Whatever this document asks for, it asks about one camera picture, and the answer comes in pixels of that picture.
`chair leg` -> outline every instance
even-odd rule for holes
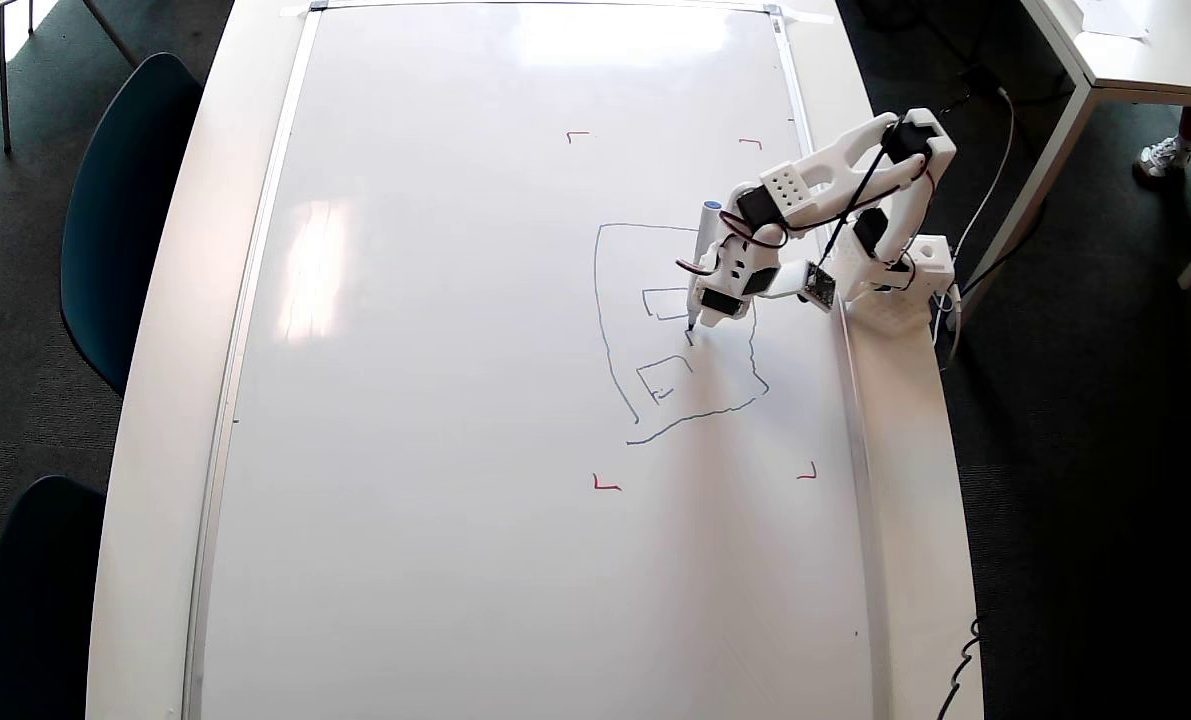
[[[100,24],[100,26],[102,26],[102,31],[106,31],[106,37],[110,37],[111,42],[114,42],[116,46],[118,46],[119,54],[124,55],[124,60],[127,60],[129,67],[136,68],[137,56],[135,56],[132,51],[127,49],[127,45],[124,45],[124,40],[120,40],[119,36],[116,35],[116,31],[111,27],[111,24],[106,21],[106,15],[104,15],[101,11],[98,10],[95,5],[93,5],[93,0],[85,0],[85,6],[87,6],[88,12],[93,14],[93,19],[96,20],[96,24]]]
[[[4,4],[0,4],[0,123],[4,126],[4,154],[13,152],[10,139],[10,61],[4,51]]]

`whiteboard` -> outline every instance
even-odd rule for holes
[[[773,18],[311,15],[192,715],[873,715],[838,317],[688,336],[672,263],[802,155]]]

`paper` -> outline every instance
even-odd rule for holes
[[[1134,18],[1120,0],[1075,0],[1084,13],[1084,32],[1142,38],[1147,29]]]

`sneaker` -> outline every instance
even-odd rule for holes
[[[1190,164],[1190,148],[1179,137],[1166,137],[1137,152],[1133,162],[1133,177],[1148,190],[1154,190],[1167,177],[1176,176]]]

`blue line drawing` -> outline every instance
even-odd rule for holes
[[[673,277],[672,261],[692,251],[694,236],[694,228],[641,223],[605,223],[596,231],[594,271],[591,275],[596,290],[596,318],[604,342],[609,377],[613,380],[613,388],[637,427],[635,436],[626,439],[628,446],[654,442],[667,430],[688,420],[736,413],[769,392],[769,384],[760,377],[755,361],[759,318],[754,307],[743,320],[706,328],[711,333],[706,342],[700,342],[700,338],[696,342],[687,332],[682,332],[684,342],[679,342],[679,336],[674,333],[681,328],[668,323],[687,315],[682,306],[678,314],[674,309],[663,309],[663,302],[669,306],[686,301],[687,287],[669,286],[673,278],[682,281]],[[607,263],[603,277],[601,258]],[[650,293],[667,292],[679,293],[678,300],[659,295],[650,305]],[[632,300],[635,293],[640,294],[637,303]],[[749,333],[741,327],[741,323],[750,324]],[[735,332],[746,333],[742,350],[732,345],[742,337],[735,336]],[[636,357],[640,357],[640,363],[636,363]],[[707,374],[699,374],[697,363],[705,365]],[[747,363],[749,370],[738,369]],[[640,378],[640,386],[630,381],[631,375]],[[700,382],[711,384],[699,388],[697,383]],[[632,389],[632,395],[628,395],[628,388]],[[707,402],[712,403],[711,407],[706,407]]]
[[[687,318],[688,312],[684,311],[678,315],[659,315],[655,314],[653,309],[649,309],[649,293],[650,292],[688,292],[687,287],[646,287],[640,292],[640,300],[644,301],[644,312],[649,315],[655,315],[659,320],[678,320],[679,318]]]

